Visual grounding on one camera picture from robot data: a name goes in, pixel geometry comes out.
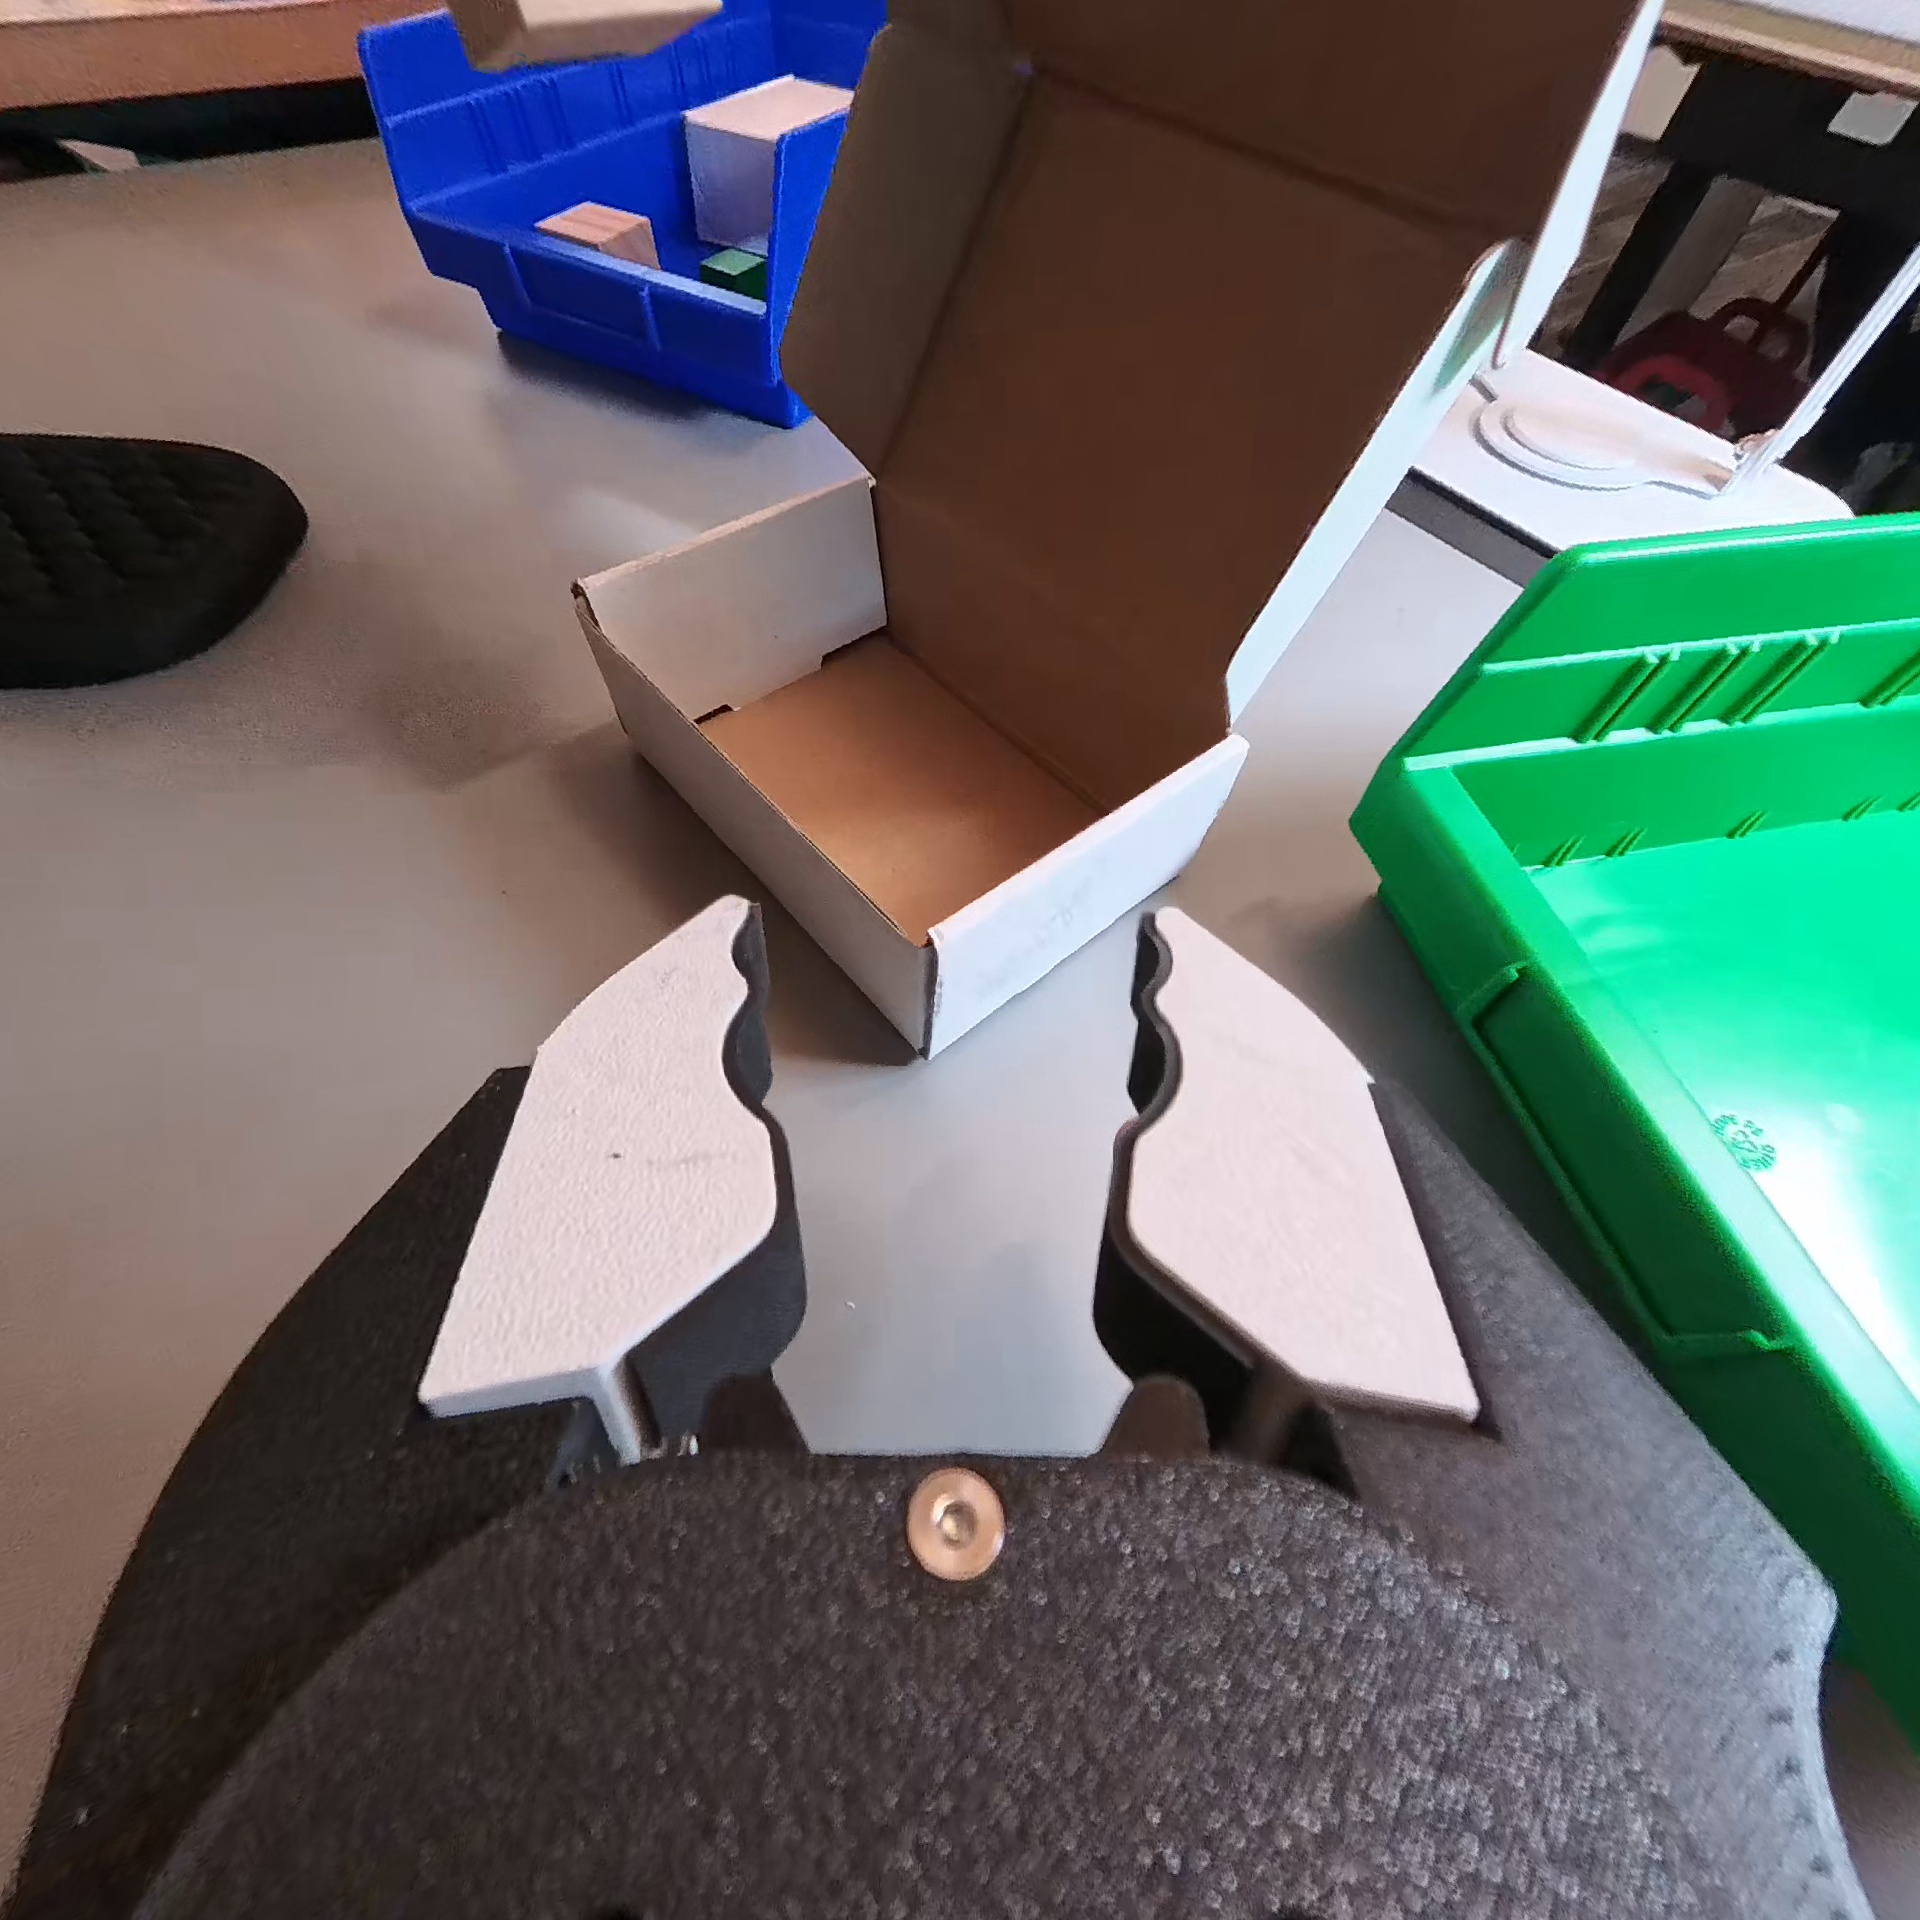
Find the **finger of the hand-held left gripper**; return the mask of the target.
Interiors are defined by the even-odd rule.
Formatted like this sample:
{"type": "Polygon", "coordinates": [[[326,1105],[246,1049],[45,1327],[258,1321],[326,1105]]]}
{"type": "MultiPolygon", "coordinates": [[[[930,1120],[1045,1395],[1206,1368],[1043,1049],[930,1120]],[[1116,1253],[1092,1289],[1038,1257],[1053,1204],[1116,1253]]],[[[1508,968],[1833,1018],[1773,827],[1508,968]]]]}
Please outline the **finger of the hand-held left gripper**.
{"type": "Polygon", "coordinates": [[[723,2],[517,2],[511,65],[647,58],[723,11],[723,2]]]}

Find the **red plastic cart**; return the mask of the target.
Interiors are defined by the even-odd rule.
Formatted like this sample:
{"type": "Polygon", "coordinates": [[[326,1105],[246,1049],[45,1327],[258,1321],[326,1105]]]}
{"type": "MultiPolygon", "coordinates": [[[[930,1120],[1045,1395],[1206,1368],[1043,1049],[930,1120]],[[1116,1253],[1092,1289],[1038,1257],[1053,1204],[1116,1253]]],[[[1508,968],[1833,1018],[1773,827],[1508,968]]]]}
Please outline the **red plastic cart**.
{"type": "Polygon", "coordinates": [[[1732,300],[1708,317],[1669,313],[1614,348],[1593,377],[1723,440],[1746,440],[1787,420],[1811,327],[1786,304],[1732,300]]]}

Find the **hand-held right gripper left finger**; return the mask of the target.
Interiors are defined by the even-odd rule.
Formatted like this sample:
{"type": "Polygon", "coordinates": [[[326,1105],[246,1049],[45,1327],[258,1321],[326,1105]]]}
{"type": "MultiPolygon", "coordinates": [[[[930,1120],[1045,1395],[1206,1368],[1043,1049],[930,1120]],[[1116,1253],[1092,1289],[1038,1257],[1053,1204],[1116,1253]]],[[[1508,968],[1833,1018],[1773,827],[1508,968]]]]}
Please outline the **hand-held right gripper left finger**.
{"type": "Polygon", "coordinates": [[[723,896],[539,1044],[420,1377],[427,1413],[699,1420],[719,1384],[775,1365],[807,1281],[765,994],[762,909],[723,896]]]}

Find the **blue plastic bin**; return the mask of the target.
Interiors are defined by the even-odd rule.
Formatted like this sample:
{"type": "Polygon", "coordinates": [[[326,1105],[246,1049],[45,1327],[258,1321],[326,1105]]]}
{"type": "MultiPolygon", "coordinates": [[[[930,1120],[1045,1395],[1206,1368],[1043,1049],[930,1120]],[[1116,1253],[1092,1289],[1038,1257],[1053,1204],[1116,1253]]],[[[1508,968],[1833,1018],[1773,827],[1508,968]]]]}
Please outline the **blue plastic bin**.
{"type": "Polygon", "coordinates": [[[791,428],[810,409],[781,333],[847,113],[777,143],[775,221],[746,244],[771,260],[763,301],[699,283],[719,248],[695,232],[681,117],[780,75],[853,89],[881,25],[881,2],[725,5],[652,56],[487,73],[442,9],[363,29],[358,59],[425,267],[470,285],[503,337],[791,428]],[[660,269],[537,232],[579,201],[647,216],[660,269]]]}

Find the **black mesh cushion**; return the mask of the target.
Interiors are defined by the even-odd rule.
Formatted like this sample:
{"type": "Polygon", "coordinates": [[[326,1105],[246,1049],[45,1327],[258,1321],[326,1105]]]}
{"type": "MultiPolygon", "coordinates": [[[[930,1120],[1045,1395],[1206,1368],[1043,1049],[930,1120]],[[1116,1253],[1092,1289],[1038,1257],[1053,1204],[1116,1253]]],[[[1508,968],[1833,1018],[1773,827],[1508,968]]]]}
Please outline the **black mesh cushion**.
{"type": "Polygon", "coordinates": [[[3,689],[89,689],[202,656],[305,545],[300,497],[228,449],[3,436],[3,689]]]}

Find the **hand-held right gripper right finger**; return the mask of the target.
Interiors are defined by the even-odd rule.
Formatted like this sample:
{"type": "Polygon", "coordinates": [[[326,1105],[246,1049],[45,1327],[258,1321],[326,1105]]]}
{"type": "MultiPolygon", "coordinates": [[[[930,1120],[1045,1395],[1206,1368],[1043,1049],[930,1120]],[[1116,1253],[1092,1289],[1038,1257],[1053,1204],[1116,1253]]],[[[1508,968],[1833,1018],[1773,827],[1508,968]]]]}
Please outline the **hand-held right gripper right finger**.
{"type": "Polygon", "coordinates": [[[1482,1395],[1387,1143],[1374,1076],[1292,991],[1177,907],[1138,924],[1132,1117],[1103,1283],[1177,1347],[1310,1403],[1474,1424],[1482,1395]]]}

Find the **green plastic bin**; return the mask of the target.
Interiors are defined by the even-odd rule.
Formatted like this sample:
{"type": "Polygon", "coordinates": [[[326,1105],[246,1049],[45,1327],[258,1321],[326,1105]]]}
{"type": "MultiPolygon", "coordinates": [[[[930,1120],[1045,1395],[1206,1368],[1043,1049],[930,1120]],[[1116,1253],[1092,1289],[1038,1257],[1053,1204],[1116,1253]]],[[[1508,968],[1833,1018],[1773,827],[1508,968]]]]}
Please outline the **green plastic bin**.
{"type": "Polygon", "coordinates": [[[1599,1306],[1916,1740],[1916,515],[1561,553],[1351,827],[1599,1306]]]}

